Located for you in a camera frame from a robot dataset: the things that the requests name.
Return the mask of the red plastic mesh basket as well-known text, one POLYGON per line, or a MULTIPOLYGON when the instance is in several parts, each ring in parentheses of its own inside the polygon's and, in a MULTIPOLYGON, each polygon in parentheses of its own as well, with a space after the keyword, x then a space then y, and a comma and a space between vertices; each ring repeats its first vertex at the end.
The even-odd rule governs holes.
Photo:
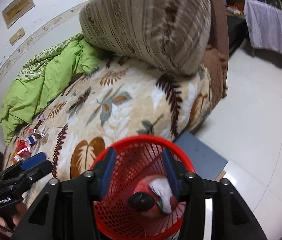
POLYGON ((146 218, 127 204, 138 182, 150 175, 165 176, 161 153, 168 148, 186 170, 194 172, 189 157, 174 143, 154 135, 127 137, 112 144, 117 161, 110 188, 101 202, 94 203, 98 230, 110 239, 168 239, 180 230, 185 203, 172 215, 146 218))

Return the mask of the white crumpled paper trash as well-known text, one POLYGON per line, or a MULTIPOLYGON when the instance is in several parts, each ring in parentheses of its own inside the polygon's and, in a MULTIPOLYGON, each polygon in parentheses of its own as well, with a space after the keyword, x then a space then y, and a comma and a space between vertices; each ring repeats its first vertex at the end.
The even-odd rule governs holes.
POLYGON ((172 213, 170 198, 173 196, 168 179, 165 177, 155 178, 149 183, 149 188, 160 200, 157 202, 163 213, 172 213))

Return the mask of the black trash lump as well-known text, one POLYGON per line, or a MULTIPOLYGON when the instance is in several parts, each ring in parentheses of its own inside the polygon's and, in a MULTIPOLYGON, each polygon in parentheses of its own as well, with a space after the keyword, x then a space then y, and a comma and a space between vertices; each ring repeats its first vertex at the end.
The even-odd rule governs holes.
POLYGON ((138 212, 147 212, 155 205, 155 199, 148 193, 136 192, 127 200, 128 206, 138 212))

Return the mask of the red snack wrapper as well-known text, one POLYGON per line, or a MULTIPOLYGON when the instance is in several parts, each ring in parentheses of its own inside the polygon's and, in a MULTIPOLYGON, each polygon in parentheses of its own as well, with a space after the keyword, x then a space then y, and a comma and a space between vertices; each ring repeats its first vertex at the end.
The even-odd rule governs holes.
POLYGON ((25 159, 31 156, 33 148, 27 141, 19 139, 17 141, 15 152, 19 157, 25 159))

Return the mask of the red white blue wrapper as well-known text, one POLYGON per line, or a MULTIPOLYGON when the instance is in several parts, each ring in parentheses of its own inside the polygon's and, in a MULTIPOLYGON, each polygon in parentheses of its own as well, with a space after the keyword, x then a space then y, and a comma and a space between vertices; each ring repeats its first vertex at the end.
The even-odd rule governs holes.
POLYGON ((28 147, 35 145, 36 142, 37 142, 37 139, 36 139, 36 137, 35 137, 34 135, 30 135, 29 137, 27 137, 27 138, 25 139, 25 144, 26 144, 28 147))

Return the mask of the orange snack wrapper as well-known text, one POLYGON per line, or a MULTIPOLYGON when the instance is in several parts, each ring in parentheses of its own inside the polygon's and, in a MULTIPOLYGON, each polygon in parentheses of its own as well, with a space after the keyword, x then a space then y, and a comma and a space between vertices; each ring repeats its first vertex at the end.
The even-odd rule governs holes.
POLYGON ((18 163, 20 161, 23 161, 23 160, 24 159, 16 152, 12 155, 12 162, 13 162, 13 164, 16 164, 16 163, 18 163))

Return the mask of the grey blue floor mat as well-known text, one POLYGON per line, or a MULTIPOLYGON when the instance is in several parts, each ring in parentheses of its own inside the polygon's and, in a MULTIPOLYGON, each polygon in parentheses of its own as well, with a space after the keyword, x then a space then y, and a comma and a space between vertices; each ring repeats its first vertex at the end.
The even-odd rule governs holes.
POLYGON ((190 132, 182 132, 174 143, 186 153, 201 178, 220 181, 225 176, 228 161, 190 132))

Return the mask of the red plastic bag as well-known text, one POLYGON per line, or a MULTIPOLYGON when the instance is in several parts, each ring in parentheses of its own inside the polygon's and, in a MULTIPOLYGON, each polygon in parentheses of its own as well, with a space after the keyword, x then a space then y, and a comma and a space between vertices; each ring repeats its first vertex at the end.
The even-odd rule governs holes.
POLYGON ((146 218, 150 218, 150 219, 158 219, 158 218, 161 218, 161 217, 165 217, 167 215, 172 215, 172 213, 176 210, 176 208, 178 206, 178 200, 174 196, 172 196, 170 198, 170 202, 171 202, 171 206, 172 206, 172 213, 170 213, 170 214, 163 213, 161 211, 161 209, 159 208, 158 204, 157 204, 157 202, 160 200, 160 198, 155 193, 153 193, 152 190, 149 188, 149 183, 151 181, 153 181, 155 178, 161 178, 161 177, 165 177, 165 176, 159 175, 159 174, 158 175, 150 175, 150 176, 146 176, 140 182, 138 182, 138 184, 136 185, 136 188, 134 189, 133 194, 135 194, 136 192, 148 193, 148 194, 150 194, 151 196, 154 197, 155 205, 151 210, 149 210, 147 212, 138 212, 138 211, 136 211, 132 208, 133 211, 136 211, 138 214, 140 214, 140 215, 142 215, 146 218))

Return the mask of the leaf pattern fleece blanket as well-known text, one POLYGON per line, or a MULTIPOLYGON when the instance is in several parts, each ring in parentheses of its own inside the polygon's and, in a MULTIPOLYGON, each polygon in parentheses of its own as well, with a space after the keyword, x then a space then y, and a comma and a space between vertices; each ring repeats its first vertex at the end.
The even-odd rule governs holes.
POLYGON ((82 76, 15 135, 4 167, 12 165, 18 139, 33 128, 42 134, 33 154, 52 162, 50 178, 75 179, 111 144, 140 134, 173 141, 197 128, 211 111, 211 75, 202 63, 196 74, 169 74, 138 60, 115 59, 82 76))

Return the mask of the green quilt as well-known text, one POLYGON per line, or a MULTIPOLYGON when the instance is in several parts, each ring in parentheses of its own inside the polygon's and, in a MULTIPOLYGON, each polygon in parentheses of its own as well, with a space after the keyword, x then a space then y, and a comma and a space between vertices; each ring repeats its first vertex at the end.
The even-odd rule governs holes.
POLYGON ((88 44, 77 33, 29 59, 1 103, 0 125, 5 143, 12 141, 18 126, 30 124, 55 100, 74 76, 91 73, 104 56, 104 50, 88 44))

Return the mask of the striped beige brown pillow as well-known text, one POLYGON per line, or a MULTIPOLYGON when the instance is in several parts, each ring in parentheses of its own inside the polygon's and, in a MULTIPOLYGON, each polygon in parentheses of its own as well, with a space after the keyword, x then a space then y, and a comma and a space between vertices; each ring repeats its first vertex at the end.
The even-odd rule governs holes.
POLYGON ((210 37, 210 0, 90 0, 80 11, 85 40, 169 73, 192 76, 210 37))

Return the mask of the lavender cloth covered table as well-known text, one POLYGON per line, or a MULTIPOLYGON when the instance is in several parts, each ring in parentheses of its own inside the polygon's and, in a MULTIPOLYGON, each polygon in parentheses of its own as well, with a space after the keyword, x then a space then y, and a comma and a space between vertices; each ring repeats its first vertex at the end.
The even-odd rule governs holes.
POLYGON ((243 12, 251 47, 282 55, 282 10, 257 0, 245 0, 243 12))

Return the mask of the brown bed frame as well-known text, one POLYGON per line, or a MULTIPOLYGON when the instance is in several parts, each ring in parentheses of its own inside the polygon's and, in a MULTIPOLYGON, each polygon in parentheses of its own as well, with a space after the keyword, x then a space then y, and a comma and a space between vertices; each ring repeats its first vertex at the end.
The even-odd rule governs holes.
POLYGON ((211 28, 208 48, 203 63, 211 77, 211 107, 226 97, 226 78, 228 75, 229 37, 223 0, 210 0, 211 28))

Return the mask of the beige wall switch plate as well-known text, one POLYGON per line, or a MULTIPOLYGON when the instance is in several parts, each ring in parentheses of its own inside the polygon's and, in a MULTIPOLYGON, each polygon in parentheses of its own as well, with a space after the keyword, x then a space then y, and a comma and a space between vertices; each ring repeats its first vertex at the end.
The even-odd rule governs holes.
POLYGON ((12 37, 9 39, 10 44, 13 46, 18 40, 20 40, 25 35, 23 28, 20 28, 12 37))

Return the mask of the framed wall picture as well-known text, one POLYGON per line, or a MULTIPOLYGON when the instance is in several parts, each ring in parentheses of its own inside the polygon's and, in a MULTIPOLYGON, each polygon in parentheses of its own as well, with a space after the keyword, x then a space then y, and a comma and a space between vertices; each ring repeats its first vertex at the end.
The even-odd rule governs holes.
POLYGON ((33 0, 13 0, 2 11, 6 27, 9 29, 19 18, 34 6, 35 4, 33 0))

